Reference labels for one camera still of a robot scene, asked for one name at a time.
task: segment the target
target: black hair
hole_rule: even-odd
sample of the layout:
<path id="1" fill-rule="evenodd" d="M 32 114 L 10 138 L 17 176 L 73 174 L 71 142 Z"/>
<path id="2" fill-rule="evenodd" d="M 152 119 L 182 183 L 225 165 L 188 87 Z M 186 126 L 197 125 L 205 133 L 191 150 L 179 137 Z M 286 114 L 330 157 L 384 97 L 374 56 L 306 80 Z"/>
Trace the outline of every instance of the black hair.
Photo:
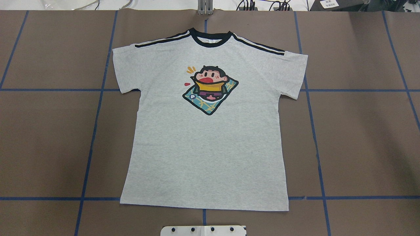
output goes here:
<path id="1" fill-rule="evenodd" d="M 226 76 L 228 80 L 230 79 L 230 77 L 226 75 L 225 71 L 220 69 L 218 66 L 203 66 L 203 68 L 201 68 L 200 71 L 196 72 L 194 76 L 191 76 L 191 78 L 196 78 L 197 74 L 203 73 L 204 71 L 218 71 L 221 78 Z"/>

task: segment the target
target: black collar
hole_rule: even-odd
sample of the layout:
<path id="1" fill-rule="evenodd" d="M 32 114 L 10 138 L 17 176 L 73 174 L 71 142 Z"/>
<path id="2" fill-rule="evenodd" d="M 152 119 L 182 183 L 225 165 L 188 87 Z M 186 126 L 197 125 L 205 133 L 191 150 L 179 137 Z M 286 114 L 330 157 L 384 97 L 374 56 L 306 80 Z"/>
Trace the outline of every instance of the black collar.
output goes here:
<path id="1" fill-rule="evenodd" d="M 188 31 L 191 37 L 194 39 L 194 41 L 203 47 L 218 47 L 224 44 L 225 42 L 227 42 L 233 35 L 233 33 L 230 31 L 227 33 L 220 33 L 220 34 L 202 33 L 202 32 L 197 31 L 194 28 L 191 28 Z M 198 39 L 198 37 L 205 38 L 205 39 L 220 39 L 220 41 L 215 42 L 215 43 L 207 43 L 207 42 L 201 41 L 200 39 Z"/>

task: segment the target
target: cartoon boy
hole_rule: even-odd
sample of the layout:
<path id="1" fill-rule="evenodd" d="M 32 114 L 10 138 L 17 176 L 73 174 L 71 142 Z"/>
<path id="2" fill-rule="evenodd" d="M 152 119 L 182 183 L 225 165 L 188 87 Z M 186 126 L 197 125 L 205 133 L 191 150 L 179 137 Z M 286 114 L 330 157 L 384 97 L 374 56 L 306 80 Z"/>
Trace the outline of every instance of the cartoon boy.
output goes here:
<path id="1" fill-rule="evenodd" d="M 191 76 L 195 86 L 193 93 L 207 101 L 217 101 L 227 94 L 225 84 L 231 79 L 218 66 L 203 66 Z"/>

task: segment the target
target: brown surface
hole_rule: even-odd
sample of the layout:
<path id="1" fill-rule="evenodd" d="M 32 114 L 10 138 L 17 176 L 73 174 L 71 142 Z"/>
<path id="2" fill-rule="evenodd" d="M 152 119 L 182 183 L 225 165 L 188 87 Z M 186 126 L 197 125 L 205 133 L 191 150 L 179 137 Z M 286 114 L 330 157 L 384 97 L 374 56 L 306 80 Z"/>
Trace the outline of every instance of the brown surface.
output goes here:
<path id="1" fill-rule="evenodd" d="M 0 76 L 4 74 L 24 17 L 25 11 L 23 10 L 17 12 L 0 11 L 0 21 L 7 20 L 7 24 L 0 24 Z"/>
<path id="2" fill-rule="evenodd" d="M 0 92 L 2 197 L 80 197 L 99 92 Z"/>
<path id="3" fill-rule="evenodd" d="M 247 235 L 327 235 L 322 201 L 290 201 L 290 212 L 207 210 L 207 225 L 244 225 Z"/>
<path id="4" fill-rule="evenodd" d="M 121 205 L 114 201 L 84 204 L 80 236 L 158 236 L 164 226 L 202 225 L 200 209 Z"/>
<path id="5" fill-rule="evenodd" d="M 79 201 L 0 201 L 1 235 L 74 235 Z"/>
<path id="6" fill-rule="evenodd" d="M 279 102 L 281 144 L 289 196 L 320 196 L 315 144 L 305 92 Z"/>
<path id="7" fill-rule="evenodd" d="M 129 168 L 140 92 L 102 98 L 87 197 L 120 197 Z"/>
<path id="8" fill-rule="evenodd" d="M 418 61 L 420 31 L 412 26 L 420 24 L 420 14 L 385 12 L 389 33 L 409 89 L 420 89 Z"/>
<path id="9" fill-rule="evenodd" d="M 310 89 L 404 89 L 381 12 L 297 16 Z"/>
<path id="10" fill-rule="evenodd" d="M 0 11 L 0 70 L 25 11 Z M 100 88 L 114 11 L 30 11 L 2 89 Z M 298 12 L 309 89 L 404 89 L 382 14 Z M 386 13 L 409 89 L 418 14 Z M 195 10 L 118 13 L 112 48 L 195 27 L 228 30 L 299 52 L 292 12 Z M 117 83 L 112 59 L 106 88 Z M 74 235 L 100 92 L 0 89 L 0 235 Z M 310 91 L 327 196 L 420 195 L 420 132 L 406 92 Z M 417 112 L 420 92 L 411 92 Z M 159 235 L 162 226 L 201 225 L 201 209 L 120 205 L 140 92 L 105 91 L 78 235 Z M 321 196 L 306 92 L 279 102 L 289 196 Z M 321 198 L 291 200 L 290 212 L 207 210 L 207 224 L 246 225 L 248 235 L 327 235 Z M 328 200 L 332 236 L 418 235 L 420 199 Z"/>
<path id="11" fill-rule="evenodd" d="M 419 209 L 418 199 L 331 200 L 328 201 L 331 234 L 420 235 Z"/>
<path id="12" fill-rule="evenodd" d="M 30 11 L 3 88 L 101 88 L 114 14 Z"/>
<path id="13" fill-rule="evenodd" d="M 420 132 L 405 92 L 310 98 L 327 196 L 420 195 Z"/>

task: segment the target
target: red tongue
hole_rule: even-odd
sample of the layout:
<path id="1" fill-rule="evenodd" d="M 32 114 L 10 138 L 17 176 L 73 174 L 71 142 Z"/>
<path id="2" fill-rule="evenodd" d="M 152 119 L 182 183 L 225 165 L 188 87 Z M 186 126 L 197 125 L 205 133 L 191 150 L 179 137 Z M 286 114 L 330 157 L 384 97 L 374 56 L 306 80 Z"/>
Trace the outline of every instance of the red tongue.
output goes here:
<path id="1" fill-rule="evenodd" d="M 212 78 L 209 78 L 209 77 L 199 79 L 199 81 L 203 83 L 213 83 Z"/>

